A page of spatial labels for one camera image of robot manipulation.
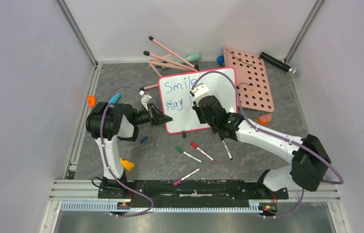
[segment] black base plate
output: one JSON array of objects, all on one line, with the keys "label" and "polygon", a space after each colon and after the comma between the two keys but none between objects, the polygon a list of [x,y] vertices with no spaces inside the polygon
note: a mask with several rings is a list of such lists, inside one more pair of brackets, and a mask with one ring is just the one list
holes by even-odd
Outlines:
[{"label": "black base plate", "polygon": [[[201,208],[201,207],[249,207],[248,200],[289,199],[288,190],[276,192],[266,189],[263,184],[244,180],[185,180],[178,186],[170,180],[134,180],[126,185],[152,198],[156,208]],[[98,198],[117,199],[118,192],[110,193],[110,188],[101,185]],[[121,198],[131,198],[125,192]],[[150,202],[137,194],[132,194],[132,207],[150,207]]]}]

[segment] white clip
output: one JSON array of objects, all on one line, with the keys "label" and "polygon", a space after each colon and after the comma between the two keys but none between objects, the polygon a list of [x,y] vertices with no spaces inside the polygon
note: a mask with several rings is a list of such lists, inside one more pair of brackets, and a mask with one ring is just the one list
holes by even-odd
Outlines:
[{"label": "white clip", "polygon": [[147,111],[149,111],[148,109],[148,103],[150,101],[150,99],[152,98],[152,96],[148,95],[148,94],[144,94],[141,98],[141,102],[142,105],[146,108]]}]

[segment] pink marker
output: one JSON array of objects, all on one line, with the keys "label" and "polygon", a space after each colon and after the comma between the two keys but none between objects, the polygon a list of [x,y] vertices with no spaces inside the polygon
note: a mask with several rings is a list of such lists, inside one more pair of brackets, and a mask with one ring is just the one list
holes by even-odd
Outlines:
[{"label": "pink marker", "polygon": [[206,155],[212,162],[215,162],[215,159],[213,159],[211,156],[209,156],[207,153],[205,153],[203,150],[201,150],[194,142],[191,142],[191,146],[198,149],[202,154]]},{"label": "pink marker", "polygon": [[175,181],[175,182],[173,183],[173,185],[174,185],[174,186],[179,185],[180,183],[182,183],[182,181],[183,181],[183,180],[185,180],[186,178],[188,178],[188,177],[192,176],[195,172],[197,172],[197,171],[199,171],[199,170],[200,170],[200,168],[198,168],[198,169],[196,169],[195,171],[193,171],[193,172],[189,173],[188,175],[184,176],[183,178],[181,178],[181,179],[179,179],[179,180]]}]

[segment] white wall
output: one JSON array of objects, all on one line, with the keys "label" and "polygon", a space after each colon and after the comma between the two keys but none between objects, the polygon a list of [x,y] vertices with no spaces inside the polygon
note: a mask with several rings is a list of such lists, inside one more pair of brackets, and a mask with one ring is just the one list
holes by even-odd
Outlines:
[{"label": "white wall", "polygon": [[66,0],[99,61],[146,61],[144,50],[216,60],[222,46],[284,58],[315,0]]},{"label": "white wall", "polygon": [[56,1],[0,1],[0,232],[38,232],[92,69]]},{"label": "white wall", "polygon": [[309,130],[345,178],[351,229],[364,233],[364,1],[326,1],[291,63]]}]

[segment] pink pegboard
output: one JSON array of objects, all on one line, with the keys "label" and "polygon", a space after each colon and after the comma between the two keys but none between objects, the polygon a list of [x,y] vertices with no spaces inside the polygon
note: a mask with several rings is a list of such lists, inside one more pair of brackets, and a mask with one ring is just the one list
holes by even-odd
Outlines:
[{"label": "pink pegboard", "polygon": [[236,70],[236,89],[242,107],[273,112],[271,89],[266,75],[265,63],[259,55],[223,47],[226,67]]}]

